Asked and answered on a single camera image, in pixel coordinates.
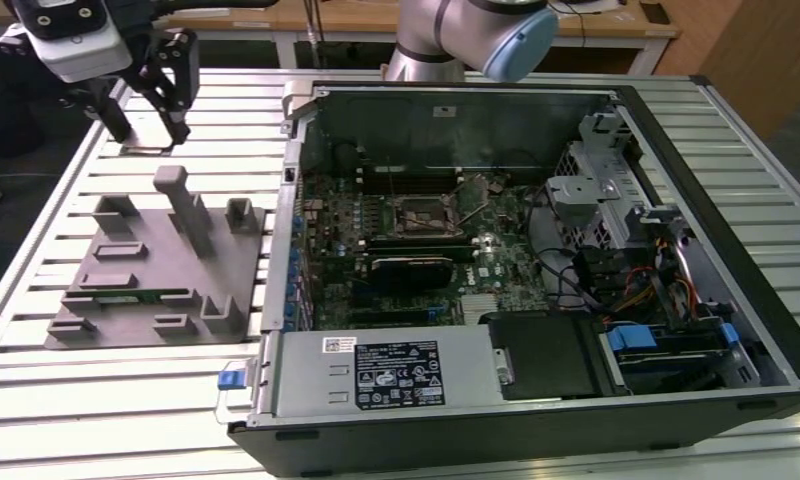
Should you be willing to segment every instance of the slotted aluminum surface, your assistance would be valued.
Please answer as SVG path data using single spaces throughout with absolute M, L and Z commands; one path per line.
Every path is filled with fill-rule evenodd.
M 0 286 L 0 479 L 270 478 L 229 441 L 213 416 L 216 372 L 226 362 L 254 355 L 257 344 L 93 351 L 46 351 L 41 344 L 97 228 L 89 213 L 98 195 L 129 192 L 140 208 L 164 206 L 164 198 L 152 193 L 152 175 L 158 165 L 181 164 L 192 174 L 189 188 L 204 194 L 208 206 L 224 205 L 236 194 L 274 208 L 284 151 L 281 88 L 285 81 L 305 78 L 317 76 L 308 71 L 205 70 L 201 98 L 188 115 L 193 134 L 170 158 L 122 156 L 98 125 L 89 133 L 38 231 L 33 230 Z M 344 71 L 318 78 L 377 80 L 377 75 Z M 709 100 L 711 91 L 687 78 L 557 75 L 527 81 L 567 86 L 629 83 L 637 88 L 800 322 L 800 187 L 733 114 L 719 108 L 720 101 Z M 150 107 L 136 97 L 122 100 L 130 119 L 141 125 L 153 117 Z M 664 196 L 660 176 L 648 173 Z M 273 220 L 270 215 L 265 243 L 272 241 Z M 266 264 L 261 260 L 254 316 Z M 248 398 L 234 392 L 229 404 L 245 407 Z M 480 448 L 485 444 L 480 439 Z M 368 478 L 555 475 L 800 478 L 800 414 L 745 425 L 692 448 L 667 452 L 424 469 Z

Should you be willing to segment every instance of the green circuit board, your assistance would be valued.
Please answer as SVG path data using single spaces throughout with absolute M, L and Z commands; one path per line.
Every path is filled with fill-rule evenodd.
M 369 313 L 420 310 L 430 312 L 426 325 L 462 325 L 461 297 L 473 294 L 490 294 L 502 311 L 548 308 L 545 285 L 520 231 L 528 187 L 502 185 L 506 182 L 494 174 L 465 174 L 461 180 L 449 194 L 365 195 L 349 179 L 306 177 L 304 216 L 314 329 L 366 328 L 350 321 L 357 314 L 361 318 Z M 405 220 L 405 231 L 398 233 L 397 211 L 416 202 L 418 206 L 408 208 L 434 209 L 440 215 L 449 209 L 446 232 L 430 231 L 421 214 L 417 218 L 425 220 Z M 445 288 L 414 295 L 370 295 L 366 272 L 370 262 L 382 257 L 368 253 L 366 247 L 373 239 L 397 235 L 472 239 L 473 256 L 454 262 Z M 416 250 L 401 251 L 405 256 Z M 377 326 L 408 325 L 380 322 Z

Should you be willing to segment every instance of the power supply label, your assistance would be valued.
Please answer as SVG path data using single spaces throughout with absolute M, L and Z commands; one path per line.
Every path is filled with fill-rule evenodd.
M 438 342 L 356 345 L 356 406 L 361 410 L 444 405 Z

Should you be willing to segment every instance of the motherboard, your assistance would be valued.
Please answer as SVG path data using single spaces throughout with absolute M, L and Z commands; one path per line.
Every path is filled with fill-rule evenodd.
M 497 172 L 306 175 L 313 329 L 476 324 L 544 310 L 524 221 L 535 189 Z

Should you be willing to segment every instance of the blue tab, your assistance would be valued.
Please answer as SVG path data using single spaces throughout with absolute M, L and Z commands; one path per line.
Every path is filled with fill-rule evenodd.
M 608 343 L 611 344 L 611 350 L 619 352 L 625 348 L 625 342 L 623 341 L 623 336 L 620 335 L 616 329 L 608 332 Z
M 245 370 L 224 370 L 218 372 L 216 386 L 220 390 L 245 390 Z
M 616 330 L 623 335 L 625 348 L 653 348 L 657 346 L 652 331 L 645 325 L 627 325 L 616 327 Z
M 737 336 L 737 330 L 735 330 L 735 326 L 731 323 L 724 323 L 720 325 L 720 331 L 723 332 L 723 337 L 729 345 L 735 345 L 741 341 L 740 337 Z
M 611 342 L 611 349 L 615 352 L 631 348 L 655 348 L 657 346 L 652 331 L 645 325 L 616 327 L 607 335 L 608 342 Z

